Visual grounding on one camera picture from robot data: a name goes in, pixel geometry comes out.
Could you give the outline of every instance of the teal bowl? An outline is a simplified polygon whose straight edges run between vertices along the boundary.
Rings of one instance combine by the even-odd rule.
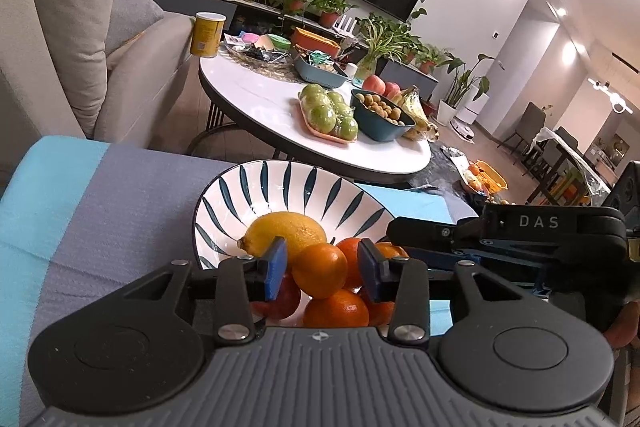
[[[293,65],[305,82],[309,84],[320,84],[327,89],[337,89],[344,84],[344,81],[347,79],[346,76],[342,76],[341,74],[324,71],[311,66],[307,64],[302,57],[296,58]]]
[[[353,89],[351,91],[351,107],[354,107],[353,118],[358,122],[360,130],[366,134],[370,139],[376,142],[393,142],[398,139],[404,133],[406,133],[412,127],[415,127],[415,121],[407,113],[405,113],[395,103],[391,102],[388,98],[380,96],[383,102],[387,103],[391,108],[400,109],[400,120],[404,123],[404,126],[395,125],[386,121],[381,116],[377,115],[373,111],[370,111],[365,105],[357,99],[356,95],[362,94],[376,94],[373,91],[364,91],[361,89]]]

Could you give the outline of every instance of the sofa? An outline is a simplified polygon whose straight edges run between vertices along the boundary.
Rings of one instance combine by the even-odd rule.
[[[88,132],[54,65],[54,42],[49,36],[47,45],[37,4],[0,0],[0,194],[20,159],[43,136],[147,147],[156,124],[180,96],[191,63],[193,22],[166,12],[127,47],[110,71],[106,95]]]

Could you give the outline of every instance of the orange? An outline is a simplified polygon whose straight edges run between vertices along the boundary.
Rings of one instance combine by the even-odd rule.
[[[375,303],[369,299],[369,295],[367,295],[367,291],[364,288],[360,288],[358,295],[367,306],[367,310],[369,310],[369,326],[384,326],[389,324],[391,321],[391,315],[394,313],[396,303]]]
[[[355,293],[338,290],[327,299],[312,299],[302,323],[305,328],[363,328],[369,324],[369,311]]]
[[[409,257],[403,248],[394,247],[391,243],[376,243],[376,248],[380,250],[380,253],[384,255],[387,259],[391,259],[392,257],[402,256]]]
[[[357,237],[349,237],[335,245],[342,250],[342,253],[347,258],[347,280],[343,287],[351,290],[362,286],[362,277],[360,277],[360,270],[358,269],[359,242],[360,240]]]
[[[293,280],[310,297],[326,299],[344,286],[347,258],[334,245],[311,245],[301,251],[291,267]]]
[[[471,174],[473,174],[474,176],[478,176],[478,174],[480,173],[480,168],[478,167],[477,163],[471,163],[469,164],[469,172],[471,172]]]

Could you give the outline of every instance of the orange container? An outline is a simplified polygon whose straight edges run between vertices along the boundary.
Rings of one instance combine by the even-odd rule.
[[[296,28],[291,38],[291,44],[296,44],[310,52],[324,52],[331,58],[337,57],[340,52],[340,46],[336,42],[303,30],[302,28]]]
[[[504,178],[500,176],[491,165],[480,160],[476,162],[476,165],[480,168],[478,179],[488,188],[490,194],[496,194],[508,188],[507,182],[504,181]]]

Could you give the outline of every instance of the white marble tabletop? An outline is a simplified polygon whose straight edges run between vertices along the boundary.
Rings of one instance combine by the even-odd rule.
[[[431,149],[426,140],[401,137],[379,143],[361,132],[355,143],[343,145],[313,136],[306,129],[297,98],[304,82],[273,80],[225,55],[221,52],[215,58],[200,59],[207,82],[227,103],[272,133],[318,155],[371,172],[414,174],[429,164]],[[347,80],[336,90],[349,103],[351,89],[354,86]]]

